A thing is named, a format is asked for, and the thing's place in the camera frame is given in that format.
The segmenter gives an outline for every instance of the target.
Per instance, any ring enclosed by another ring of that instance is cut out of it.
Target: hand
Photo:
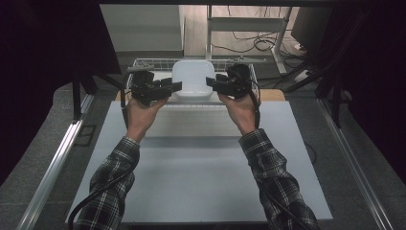
[[[158,110],[167,101],[168,98],[159,100],[152,106],[145,106],[135,99],[130,99],[127,105],[128,131],[126,136],[140,143],[155,121]]]
[[[256,129],[254,104],[248,94],[241,99],[235,100],[223,94],[217,95],[226,104],[231,119],[237,125],[242,135]]]

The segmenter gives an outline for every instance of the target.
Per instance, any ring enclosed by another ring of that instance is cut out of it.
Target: white object
[[[110,106],[71,209],[89,194],[92,174],[125,134],[119,103]],[[263,102],[260,111],[267,118],[260,126],[286,157],[287,170],[298,180],[304,202],[317,219],[332,219],[289,102]],[[149,137],[147,133],[141,145],[123,223],[266,222],[238,137]]]
[[[207,60],[180,60],[173,65],[172,81],[182,81],[182,90],[174,95],[181,101],[207,101],[213,89],[206,77],[214,79],[214,67]]]

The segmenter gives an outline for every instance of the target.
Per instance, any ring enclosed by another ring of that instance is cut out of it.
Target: aluminum rail
[[[48,170],[45,172],[44,177],[42,177],[42,180],[16,229],[28,230],[34,228],[48,196],[54,188],[59,173],[68,156],[68,152],[73,146],[74,140],[80,131],[83,120],[93,99],[94,97],[91,95],[86,95],[84,97],[83,102],[81,103],[81,115],[79,120],[68,127],[68,130],[55,153],[54,159],[48,167]]]
[[[347,163],[349,164],[350,171],[355,179],[356,184],[361,191],[362,196],[364,197],[368,207],[371,210],[373,218],[375,219],[377,226],[379,229],[382,230],[389,230],[394,229],[386,215],[386,212],[379,201],[376,193],[373,191],[373,188],[365,176],[361,166],[358,163],[358,160],[355,157],[354,152],[351,150],[350,145],[343,134],[340,128],[334,124],[333,120],[331,119],[330,109],[327,104],[327,100],[317,99],[317,103],[322,109],[323,115],[327,120],[327,124],[330,127],[334,138],[336,139],[337,143],[339,144],[341,152],[343,152],[344,158],[346,159]]]

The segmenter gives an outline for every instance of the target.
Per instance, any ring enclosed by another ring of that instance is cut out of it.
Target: floor
[[[190,12],[191,15],[195,14],[197,18],[199,14],[202,14],[201,10],[190,9],[186,12]],[[232,15],[237,11],[239,10],[231,8]],[[252,15],[257,11],[253,9],[250,13]],[[227,8],[217,9],[214,12],[216,14],[228,14]],[[204,40],[206,36],[192,30],[193,28],[199,28],[197,25],[201,26],[204,21],[204,19],[203,22],[197,22],[197,19],[192,18],[187,19],[187,26],[189,25],[191,28],[187,29],[185,37],[186,44],[190,44],[190,46],[185,46],[185,55],[190,58],[204,56]],[[244,41],[238,45],[235,45],[235,42],[236,40],[232,34],[227,34],[227,36],[219,34],[218,37],[214,36],[213,39],[213,44],[227,46],[232,49],[244,50],[252,46],[252,41]],[[286,49],[290,51],[289,53],[296,52],[294,50],[295,42],[291,38],[287,38],[285,43],[288,47]],[[245,55],[247,57],[270,57],[270,52],[264,53],[255,50],[252,50],[252,52],[255,53]],[[214,49],[214,55],[231,57],[237,54],[227,53],[222,49]],[[276,67],[272,64],[258,65],[257,67],[259,79],[267,79],[278,75]],[[121,79],[121,76],[112,77],[118,81]],[[274,80],[264,80],[261,83],[266,84],[271,81]],[[117,89],[105,81],[96,78],[96,82],[99,87],[97,99],[90,110],[89,118],[91,119],[86,120],[85,123],[86,127],[93,133],[93,138],[89,138],[88,133],[84,131],[77,139],[34,229],[65,228],[64,220],[68,215],[68,210],[76,194],[76,188],[92,153],[92,146],[97,141],[106,109],[108,109],[109,102],[114,100],[117,93]],[[287,81],[285,85],[292,82],[293,80]],[[358,185],[353,179],[353,175],[349,171],[348,163],[327,126],[325,117],[320,112],[314,96],[316,86],[317,81],[293,93],[286,94],[285,97],[292,106],[303,139],[309,146],[310,157],[314,157],[315,152],[317,152],[314,169],[319,176],[327,202],[334,216],[334,221],[322,221],[320,225],[322,229],[379,229],[368,205],[364,201],[364,197],[360,193]],[[56,149],[66,129],[72,122],[73,106],[71,95],[72,87],[70,84],[56,91],[54,106],[47,120],[8,180],[0,187],[0,213],[2,214],[0,217],[0,229],[8,230],[17,227],[43,174],[52,162]],[[379,150],[352,119],[345,103],[341,105],[340,118],[342,130],[355,152],[363,172],[386,210],[389,220],[393,224],[393,229],[406,229],[406,214],[402,211],[406,210],[405,185],[401,183]]]

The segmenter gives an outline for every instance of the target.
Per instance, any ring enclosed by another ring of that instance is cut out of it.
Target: person's right hand
[[[254,104],[248,94],[241,99],[235,100],[223,94],[217,95],[218,98],[227,106],[231,119],[237,125],[242,135],[256,129]]]

